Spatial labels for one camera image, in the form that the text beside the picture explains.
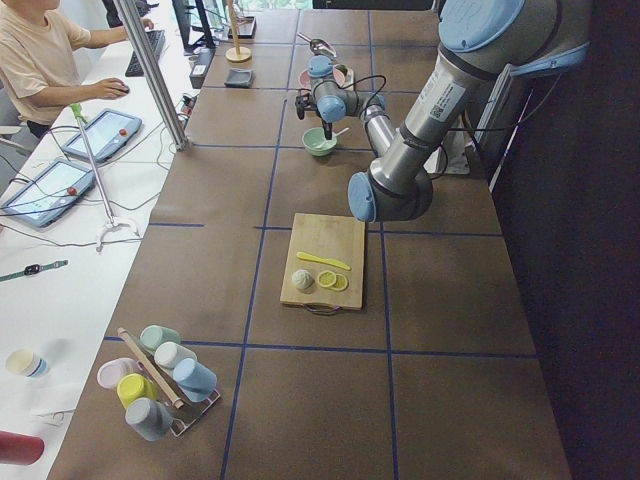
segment wooden disc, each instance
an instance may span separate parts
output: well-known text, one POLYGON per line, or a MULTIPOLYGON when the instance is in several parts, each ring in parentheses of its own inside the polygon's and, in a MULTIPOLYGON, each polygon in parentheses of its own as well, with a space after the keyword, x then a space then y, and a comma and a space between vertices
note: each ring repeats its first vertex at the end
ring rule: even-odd
POLYGON ((227 60, 234 63, 246 62, 251 58, 251 50, 247 47, 240 47, 236 50, 236 48, 233 47, 227 50, 225 57, 227 57, 227 60))

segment bowl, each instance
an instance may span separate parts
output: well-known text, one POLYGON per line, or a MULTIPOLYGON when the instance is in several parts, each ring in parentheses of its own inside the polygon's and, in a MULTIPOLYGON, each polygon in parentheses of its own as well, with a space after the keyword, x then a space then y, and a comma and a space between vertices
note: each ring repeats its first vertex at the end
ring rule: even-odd
MULTIPOLYGON (((344 85, 345 76, 337 67, 333 67, 333 79, 336 81, 339 87, 344 85)), ((303 70, 300 72, 298 76, 298 83, 300 84, 300 88, 306 88, 309 90, 311 88, 311 79, 309 78, 309 70, 303 70)))
POLYGON ((314 157, 329 155, 336 148, 338 138, 333 135, 331 140, 324 138, 322 127, 310 128, 302 135, 304 149, 314 157))

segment yellow knife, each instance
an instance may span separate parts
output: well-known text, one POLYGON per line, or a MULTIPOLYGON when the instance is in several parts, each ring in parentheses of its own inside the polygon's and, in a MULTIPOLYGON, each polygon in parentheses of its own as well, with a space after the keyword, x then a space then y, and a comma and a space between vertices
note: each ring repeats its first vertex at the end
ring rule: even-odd
POLYGON ((307 252, 298 252, 296 253, 296 257, 298 257, 300 260, 306 260, 308 262, 324 263, 325 265, 331 265, 332 267, 341 268, 343 270, 351 270, 351 267, 349 265, 341 262, 340 260, 336 260, 335 258, 317 257, 307 252))

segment yellow cup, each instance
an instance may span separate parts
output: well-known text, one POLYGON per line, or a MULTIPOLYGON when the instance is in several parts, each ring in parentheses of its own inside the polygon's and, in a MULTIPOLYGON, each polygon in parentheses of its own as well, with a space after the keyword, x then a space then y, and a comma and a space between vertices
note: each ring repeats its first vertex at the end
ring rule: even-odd
POLYGON ((139 373, 131 373, 122 377, 116 388, 120 403, 126 409, 134 400, 147 397, 158 399, 158 389, 153 382, 139 373))

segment green bowl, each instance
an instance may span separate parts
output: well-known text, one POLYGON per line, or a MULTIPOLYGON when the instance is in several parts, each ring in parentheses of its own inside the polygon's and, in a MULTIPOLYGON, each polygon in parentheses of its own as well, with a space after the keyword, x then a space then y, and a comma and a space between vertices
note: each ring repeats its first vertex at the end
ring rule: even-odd
POLYGON ((337 143, 338 139, 335 135, 331 140, 324 138, 324 130, 322 127, 310 128, 302 135, 304 149, 314 157, 329 155, 336 148, 337 143))

